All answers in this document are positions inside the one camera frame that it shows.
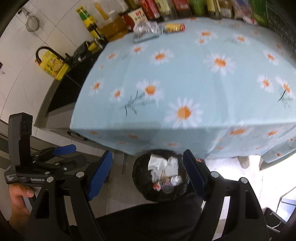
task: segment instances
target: human hand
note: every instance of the human hand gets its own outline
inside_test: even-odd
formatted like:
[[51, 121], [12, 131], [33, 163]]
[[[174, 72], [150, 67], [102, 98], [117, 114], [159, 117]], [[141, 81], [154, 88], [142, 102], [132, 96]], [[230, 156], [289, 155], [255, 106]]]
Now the human hand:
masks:
[[33, 197], [34, 192], [28, 187], [19, 183], [9, 185], [9, 195], [11, 199], [12, 215], [9, 224], [20, 234], [25, 233], [26, 225], [30, 217], [22, 197]]

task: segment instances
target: orange flower center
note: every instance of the orange flower center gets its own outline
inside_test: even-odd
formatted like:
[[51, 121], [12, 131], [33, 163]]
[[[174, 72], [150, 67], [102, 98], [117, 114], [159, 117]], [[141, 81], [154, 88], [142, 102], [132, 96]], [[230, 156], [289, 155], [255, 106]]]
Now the orange flower center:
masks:
[[268, 57], [271, 61], [274, 61], [274, 57], [273, 57], [273, 55], [268, 54], [267, 57]]
[[115, 98], [118, 98], [120, 96], [120, 91], [116, 91], [115, 93], [114, 93], [114, 97]]
[[139, 137], [135, 136], [135, 135], [128, 135], [129, 138], [131, 139], [139, 139]]
[[94, 84], [94, 90], [97, 90], [98, 88], [100, 88], [100, 83], [95, 83]]
[[137, 48], [135, 48], [133, 51], [135, 52], [135, 53], [138, 53], [138, 52], [140, 52], [141, 51], [141, 47], [137, 47]]
[[89, 134], [98, 135], [98, 133], [96, 131], [90, 131]]
[[284, 84], [284, 85], [283, 85], [283, 88], [284, 88], [285, 91], [287, 91], [288, 93], [291, 92], [291, 89], [290, 89], [290, 87], [289, 87], [287, 84]]
[[246, 129], [236, 129], [236, 130], [233, 130], [230, 134], [232, 136], [234, 136], [234, 135], [241, 135], [241, 134], [244, 134], [245, 131], [246, 131]]
[[165, 58], [165, 54], [164, 53], [159, 53], [158, 55], [155, 56], [155, 60], [162, 60]]
[[202, 36], [209, 37], [209, 36], [211, 36], [211, 33], [204, 31], [204, 32], [202, 32]]
[[188, 108], [188, 106], [182, 106], [179, 108], [177, 116], [179, 119], [186, 120], [191, 116], [191, 110]]
[[113, 59], [115, 57], [115, 53], [109, 55], [109, 59]]
[[226, 61], [221, 58], [216, 58], [215, 65], [217, 65], [220, 68], [223, 68], [226, 66]]
[[176, 146], [177, 144], [175, 143], [175, 142], [170, 142], [169, 144], [168, 144], [168, 146]]
[[238, 36], [238, 37], [237, 37], [237, 40], [240, 41], [240, 42], [244, 42], [244, 38], [241, 37], [241, 36]]
[[154, 95], [156, 91], [156, 87], [154, 85], [148, 85], [146, 88], [145, 88], [145, 92], [147, 93], [147, 95]]
[[263, 80], [262, 83], [263, 83], [264, 87], [269, 87], [270, 86], [270, 83], [269, 83], [268, 80]]
[[276, 134], [277, 133], [277, 131], [271, 131], [271, 132], [269, 132], [267, 135], [268, 136], [273, 136], [274, 134]]

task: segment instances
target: table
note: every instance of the table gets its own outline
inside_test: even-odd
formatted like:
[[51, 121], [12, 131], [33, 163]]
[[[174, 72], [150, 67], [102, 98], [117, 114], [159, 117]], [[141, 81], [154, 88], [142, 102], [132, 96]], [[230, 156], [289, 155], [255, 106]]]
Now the table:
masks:
[[238, 20], [190, 18], [184, 32], [110, 42], [90, 71], [70, 128], [107, 147], [196, 158], [296, 149], [296, 64], [280, 36]]

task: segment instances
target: daisy print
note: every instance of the daisy print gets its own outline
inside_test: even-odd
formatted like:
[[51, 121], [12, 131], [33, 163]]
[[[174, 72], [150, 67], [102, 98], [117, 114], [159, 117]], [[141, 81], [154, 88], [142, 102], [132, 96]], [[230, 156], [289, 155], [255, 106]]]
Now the daisy print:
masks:
[[199, 109], [199, 104], [194, 104], [193, 100], [187, 100], [185, 98], [181, 101], [179, 97], [177, 104], [170, 103], [170, 110], [167, 112], [165, 122], [174, 122], [172, 128], [177, 129], [182, 126], [184, 129], [198, 127], [198, 124], [202, 121], [202, 111]]
[[113, 53], [110, 53], [110, 54], [107, 56], [107, 59], [108, 59], [108, 60], [113, 60], [113, 59], [116, 59], [117, 56], [118, 56], [118, 53], [113, 52]]
[[164, 99], [163, 91], [159, 87], [159, 81], [154, 80], [153, 82], [148, 82], [143, 80], [137, 83], [137, 89], [145, 93], [145, 98], [149, 100], [154, 100], [158, 105], [158, 101]]
[[170, 58], [173, 58], [174, 54], [169, 49], [161, 49], [160, 51], [154, 52], [151, 56], [151, 63], [160, 65], [167, 63]]
[[279, 76], [275, 77], [276, 82], [281, 85], [281, 87], [284, 89], [285, 93], [291, 97], [294, 98], [294, 94], [290, 88], [290, 86], [288, 85], [288, 82], [286, 80], [281, 79]]
[[225, 76], [227, 72], [234, 73], [235, 62], [225, 55], [211, 54], [204, 60], [205, 64], [209, 64], [211, 71], [216, 73], [220, 70], [221, 75]]
[[121, 98], [124, 97], [124, 89], [123, 88], [117, 88], [111, 92], [110, 101], [116, 102], [121, 101]]
[[263, 50], [263, 54], [269, 60], [269, 62], [272, 63], [273, 65], [279, 64], [279, 59], [273, 52], [269, 50]]
[[250, 44], [250, 40], [247, 37], [245, 37], [245, 36], [243, 36], [241, 34], [235, 34], [234, 35], [234, 40], [237, 43], [240, 43], [240, 44], [247, 44], [247, 45]]
[[89, 92], [89, 96], [93, 96], [94, 94], [98, 94], [99, 90], [101, 90], [104, 86], [104, 79], [100, 78], [97, 81], [94, 82], [94, 84], [91, 86], [91, 90]]
[[198, 31], [197, 33], [200, 35], [201, 38], [204, 38], [204, 39], [217, 38], [217, 35], [212, 31], [202, 30], [202, 31]]
[[131, 48], [131, 53], [132, 53], [132, 54], [140, 54], [140, 53], [143, 52], [146, 48], [147, 48], [147, 44], [146, 44], [146, 43], [137, 44], [137, 45], [134, 45], [134, 46]]
[[196, 40], [196, 43], [198, 45], [204, 45], [207, 43], [207, 40], [205, 38], [200, 38], [200, 39]]
[[268, 93], [273, 93], [274, 92], [274, 86], [270, 79], [268, 79], [264, 75], [259, 75], [257, 82], [260, 84], [261, 89], [264, 89]]

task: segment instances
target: trash can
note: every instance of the trash can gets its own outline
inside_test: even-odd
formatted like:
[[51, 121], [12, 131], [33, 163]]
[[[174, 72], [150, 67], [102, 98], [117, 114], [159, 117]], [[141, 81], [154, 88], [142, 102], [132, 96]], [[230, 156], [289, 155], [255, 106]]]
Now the trash can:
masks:
[[[182, 177], [183, 183], [175, 186], [173, 192], [165, 194], [162, 191], [153, 189], [151, 173], [148, 171], [148, 163], [151, 154], [162, 156], [165, 159], [168, 159], [170, 156], [178, 158], [178, 173]], [[169, 150], [151, 150], [136, 159], [133, 166], [133, 182], [147, 200], [153, 202], [168, 202], [176, 200], [186, 192], [189, 177], [183, 165], [182, 155], [177, 155], [175, 152]]]

